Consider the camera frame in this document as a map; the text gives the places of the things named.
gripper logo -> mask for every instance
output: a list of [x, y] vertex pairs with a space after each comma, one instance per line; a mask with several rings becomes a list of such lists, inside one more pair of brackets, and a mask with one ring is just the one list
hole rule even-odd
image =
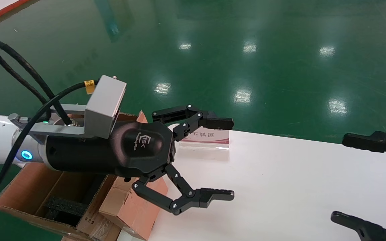
[[144, 148], [146, 145], [150, 143], [151, 137], [147, 135], [142, 135], [141, 132], [138, 132], [135, 138], [135, 145], [133, 146], [133, 150], [136, 151], [138, 148], [138, 143], [141, 144], [141, 147]]

black robotic claw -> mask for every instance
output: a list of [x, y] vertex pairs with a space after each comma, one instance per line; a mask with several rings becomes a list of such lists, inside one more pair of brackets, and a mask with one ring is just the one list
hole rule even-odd
[[373, 152], [386, 152], [386, 132], [375, 131], [370, 136], [345, 134], [342, 145]]
[[[202, 111], [191, 105], [155, 111], [152, 116], [154, 124], [161, 122], [162, 125], [162, 123], [167, 124], [184, 119], [186, 119], [186, 121], [173, 129], [172, 139], [170, 141], [169, 161], [161, 166], [155, 166], [154, 171], [144, 173], [138, 181], [133, 183], [132, 188], [135, 193], [141, 198], [175, 215], [179, 215], [192, 207], [207, 208], [212, 200], [233, 200], [235, 197], [233, 191], [208, 188], [192, 189], [171, 164], [174, 161], [176, 151], [174, 141], [184, 139], [188, 134], [193, 133], [201, 126], [211, 129], [231, 130], [233, 128], [233, 120], [231, 118], [219, 118], [212, 111]], [[165, 174], [168, 175], [173, 184], [181, 192], [180, 198], [172, 200], [146, 186], [148, 182], [155, 181]]]
[[338, 211], [331, 214], [331, 221], [354, 230], [361, 241], [386, 241], [386, 229], [375, 223]]
[[164, 172], [181, 192], [182, 195], [178, 199], [172, 200], [147, 187], [149, 178], [146, 177], [133, 183], [132, 188], [141, 198], [175, 215], [189, 208], [207, 208], [212, 200], [232, 201], [235, 198], [235, 193], [229, 190], [210, 188], [193, 190], [172, 165], [167, 165]]
[[164, 124], [187, 119], [173, 130], [175, 141], [184, 139], [199, 127], [218, 130], [231, 130], [233, 120], [231, 118], [217, 117], [213, 111], [202, 111], [192, 105], [168, 108], [153, 112], [153, 121]]

blue led light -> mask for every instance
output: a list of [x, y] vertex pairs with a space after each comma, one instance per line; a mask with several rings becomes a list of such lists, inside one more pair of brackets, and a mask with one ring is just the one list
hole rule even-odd
[[32, 159], [32, 153], [30, 153], [29, 151], [22, 151], [21, 155], [26, 160]]

cardboard flap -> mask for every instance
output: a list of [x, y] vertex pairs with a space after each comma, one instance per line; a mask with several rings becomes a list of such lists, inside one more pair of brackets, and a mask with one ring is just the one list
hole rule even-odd
[[58, 230], [58, 231], [62, 231], [65, 233], [77, 232], [74, 227], [72, 227], [68, 224], [63, 224], [63, 223], [48, 220], [48, 219], [45, 219], [42, 217], [37, 217], [35, 215], [26, 214], [24, 212], [18, 211], [18, 210], [13, 209], [13, 208], [0, 206], [0, 210], [4, 211], [10, 215], [13, 215], [17, 218], [21, 218], [21, 219], [23, 219], [31, 224], [34, 224], [36, 226], [43, 226], [43, 227], [46, 227], [48, 229]]
[[[168, 187], [163, 178], [147, 183], [147, 187], [163, 195], [168, 193]], [[140, 198], [131, 189], [128, 198], [119, 210], [117, 217], [143, 239], [147, 240], [159, 211], [159, 207]]]
[[90, 173], [61, 172], [58, 181], [48, 192], [48, 195], [44, 198], [34, 215], [40, 217], [46, 215], [49, 209], [44, 207], [44, 205], [51, 196], [81, 203], [81, 198], [90, 187], [95, 176], [95, 174]]
[[[113, 223], [109, 223], [109, 229], [106, 231], [104, 235], [97, 236], [96, 235], [91, 235], [93, 239], [98, 239], [101, 241], [116, 241], [118, 238], [118, 235], [120, 235], [121, 228], [118, 226], [114, 225]], [[83, 241], [84, 239], [78, 238], [78, 237], [73, 237], [71, 235], [64, 236], [60, 241]]]
[[120, 112], [117, 116], [117, 121], [125, 121], [125, 122], [128, 122], [128, 121], [134, 121], [136, 120], [137, 117], [136, 115], [134, 114], [127, 114], [127, 113], [122, 113]]
[[125, 182], [123, 177], [117, 177], [111, 186], [104, 202], [99, 208], [102, 214], [117, 214], [129, 193], [132, 184], [138, 178], [132, 178], [130, 182]]
[[139, 112], [138, 118], [136, 119], [136, 121], [141, 123], [148, 123], [147, 118], [145, 117], [145, 114], [142, 110]]
[[26, 164], [0, 194], [0, 207], [34, 214], [61, 174], [50, 170], [44, 163]]
[[114, 182], [115, 176], [108, 175], [105, 180], [103, 180], [100, 191], [94, 196], [92, 202], [90, 203], [87, 211], [84, 213], [80, 222], [77, 225], [77, 230], [80, 230], [85, 233], [92, 233], [96, 225], [99, 224], [102, 215], [99, 214], [98, 210], [101, 207], [103, 200], [105, 199], [110, 187]]

yellow cable label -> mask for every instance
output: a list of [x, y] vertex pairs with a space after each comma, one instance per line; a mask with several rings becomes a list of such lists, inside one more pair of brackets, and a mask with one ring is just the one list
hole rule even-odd
[[84, 82], [84, 85], [86, 86], [86, 93], [88, 95], [93, 94], [93, 92], [95, 91], [95, 81], [87, 80]]

